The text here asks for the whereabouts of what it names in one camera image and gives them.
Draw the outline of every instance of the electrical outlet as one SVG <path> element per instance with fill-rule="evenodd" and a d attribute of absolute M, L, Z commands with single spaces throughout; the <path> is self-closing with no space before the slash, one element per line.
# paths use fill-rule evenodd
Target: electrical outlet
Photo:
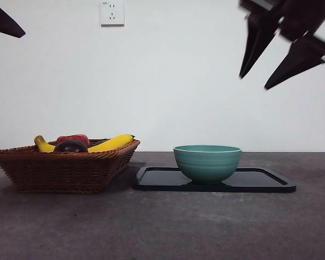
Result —
<path fill-rule="evenodd" d="M 101 4 L 101 26 L 124 25 L 124 0 L 108 0 Z"/>

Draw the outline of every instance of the black robotic claw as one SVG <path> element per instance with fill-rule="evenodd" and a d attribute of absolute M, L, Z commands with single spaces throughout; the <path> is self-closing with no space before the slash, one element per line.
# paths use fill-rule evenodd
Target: black robotic claw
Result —
<path fill-rule="evenodd" d="M 22 37 L 25 31 L 0 8 L 0 33 L 8 34 L 14 37 Z"/>
<path fill-rule="evenodd" d="M 325 0 L 240 0 L 249 10 L 248 39 L 239 76 L 243 78 L 272 41 L 276 30 L 292 41 L 290 50 L 265 89 L 325 63 L 325 42 L 314 33 L 325 20 Z"/>

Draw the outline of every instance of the toy fruit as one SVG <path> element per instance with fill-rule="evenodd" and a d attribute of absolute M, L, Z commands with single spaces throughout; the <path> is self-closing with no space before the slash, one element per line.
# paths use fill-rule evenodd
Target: toy fruit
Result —
<path fill-rule="evenodd" d="M 94 146 L 99 145 L 99 144 L 102 144 L 103 142 L 106 142 L 106 140 L 97 141 L 97 142 L 94 144 Z"/>
<path fill-rule="evenodd" d="M 113 150 L 120 146 L 130 143 L 133 139 L 134 136 L 131 134 L 121 134 L 99 145 L 88 148 L 88 152 L 93 153 Z"/>
<path fill-rule="evenodd" d="M 87 153 L 88 149 L 84 142 L 77 140 L 66 140 L 57 144 L 54 152 L 76 152 Z"/>
<path fill-rule="evenodd" d="M 41 135 L 34 138 L 34 142 L 40 152 L 50 153 L 54 150 L 54 145 L 47 143 Z"/>
<path fill-rule="evenodd" d="M 56 144 L 59 144 L 61 142 L 67 141 L 67 140 L 77 140 L 77 141 L 81 141 L 84 142 L 88 147 L 90 147 L 90 142 L 88 137 L 85 134 L 74 134 L 74 135 L 63 135 L 58 137 L 58 139 L 56 139 Z"/>

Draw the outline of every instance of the ceramic bowl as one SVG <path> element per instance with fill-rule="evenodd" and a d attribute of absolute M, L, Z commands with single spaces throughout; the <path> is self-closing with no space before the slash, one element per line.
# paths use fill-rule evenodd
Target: ceramic bowl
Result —
<path fill-rule="evenodd" d="M 182 173 L 193 182 L 216 184 L 230 177 L 236 170 L 241 149 L 219 145 L 186 145 L 173 149 Z"/>

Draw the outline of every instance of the banana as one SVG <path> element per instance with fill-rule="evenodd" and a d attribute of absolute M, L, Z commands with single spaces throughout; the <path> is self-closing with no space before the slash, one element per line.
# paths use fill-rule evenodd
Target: banana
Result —
<path fill-rule="evenodd" d="M 93 153 L 93 152 L 104 152 L 104 151 L 113 150 L 116 149 L 117 147 L 130 143 L 133 139 L 134 136 L 131 134 L 121 134 L 99 145 L 88 148 L 88 152 Z"/>
<path fill-rule="evenodd" d="M 34 142 L 40 152 L 50 153 L 54 150 L 54 145 L 47 143 L 41 135 L 34 138 Z"/>

